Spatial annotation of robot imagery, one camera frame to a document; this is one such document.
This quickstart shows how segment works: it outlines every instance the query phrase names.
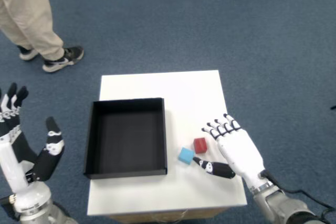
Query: open black box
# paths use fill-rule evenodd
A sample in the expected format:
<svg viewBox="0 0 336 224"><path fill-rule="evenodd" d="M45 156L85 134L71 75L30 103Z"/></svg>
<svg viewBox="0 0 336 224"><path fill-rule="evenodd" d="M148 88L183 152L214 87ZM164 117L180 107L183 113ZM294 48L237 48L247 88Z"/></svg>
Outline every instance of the open black box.
<svg viewBox="0 0 336 224"><path fill-rule="evenodd" d="M84 174L90 179L167 174L164 99L94 102Z"/></svg>

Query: black sneaker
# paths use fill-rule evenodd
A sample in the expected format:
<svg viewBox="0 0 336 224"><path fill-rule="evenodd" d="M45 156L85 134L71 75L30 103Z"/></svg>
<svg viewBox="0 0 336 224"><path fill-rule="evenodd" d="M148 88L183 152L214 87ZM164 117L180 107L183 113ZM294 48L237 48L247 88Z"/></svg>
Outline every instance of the black sneaker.
<svg viewBox="0 0 336 224"><path fill-rule="evenodd" d="M35 56L38 55L38 52L35 49L27 50L26 48L21 47L21 46L17 46L17 47L20 50L19 57L21 60L29 61L29 60L34 59Z"/></svg>
<svg viewBox="0 0 336 224"><path fill-rule="evenodd" d="M64 55L58 60L44 60L43 70L49 73L56 72L66 66L76 64L83 58L84 50L81 47L70 47L64 49Z"/></svg>

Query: red object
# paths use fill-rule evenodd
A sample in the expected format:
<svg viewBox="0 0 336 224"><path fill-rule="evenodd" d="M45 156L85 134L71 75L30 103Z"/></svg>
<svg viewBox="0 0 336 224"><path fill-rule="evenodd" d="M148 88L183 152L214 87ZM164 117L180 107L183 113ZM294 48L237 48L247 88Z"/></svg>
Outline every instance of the red object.
<svg viewBox="0 0 336 224"><path fill-rule="evenodd" d="M205 138L195 138L194 139L194 148L196 153L206 153L208 147L206 146Z"/></svg>

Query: person's leg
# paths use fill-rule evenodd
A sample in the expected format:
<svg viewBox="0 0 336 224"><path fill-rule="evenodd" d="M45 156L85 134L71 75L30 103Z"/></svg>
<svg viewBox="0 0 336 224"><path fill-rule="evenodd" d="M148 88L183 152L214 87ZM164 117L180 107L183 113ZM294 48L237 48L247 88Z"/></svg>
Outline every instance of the person's leg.
<svg viewBox="0 0 336 224"><path fill-rule="evenodd" d="M18 28L16 23L10 17L3 0L0 0L0 29L14 44L22 46L27 50L33 48L26 36L24 36L20 28Z"/></svg>
<svg viewBox="0 0 336 224"><path fill-rule="evenodd" d="M8 28L6 32L6 26L2 25L2 30L11 41L25 49L33 47L46 60L53 61L63 57L63 41L52 29L53 21L49 0L3 0L3 4L6 6L7 18L9 15L22 32L19 36L19 33L11 33L12 30ZM5 8L0 9L2 10L0 20L2 20L6 18L3 14Z"/></svg>
<svg viewBox="0 0 336 224"><path fill-rule="evenodd" d="M21 51L19 56L22 60L31 60L38 55L38 52L10 17L3 0L0 0L0 30L19 47Z"/></svg>

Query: black cable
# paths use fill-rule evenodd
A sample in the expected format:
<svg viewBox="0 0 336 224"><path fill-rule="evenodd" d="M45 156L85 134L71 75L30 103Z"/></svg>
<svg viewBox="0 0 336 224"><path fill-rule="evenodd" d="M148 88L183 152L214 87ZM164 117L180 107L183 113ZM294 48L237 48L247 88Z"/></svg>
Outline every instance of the black cable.
<svg viewBox="0 0 336 224"><path fill-rule="evenodd" d="M261 177L263 178L267 178L269 181L271 181L274 185L276 185L277 187L279 187L281 190L289 193L289 194L298 194L298 193L302 193L304 195L306 195L308 198L310 198L311 200L315 201L316 203L326 207L326 209L322 212L320 218L323 222L325 223L330 223L328 222L326 219L325 219L325 215L329 212L334 212L336 209L318 199L315 199L313 196L311 196L309 193L307 193L306 191L302 190L302 189L299 189L299 190L287 190L285 188L283 188L282 186L279 185L279 183L277 182L277 180L273 177L273 175L267 171L267 170L263 170L261 173L260 173Z"/></svg>

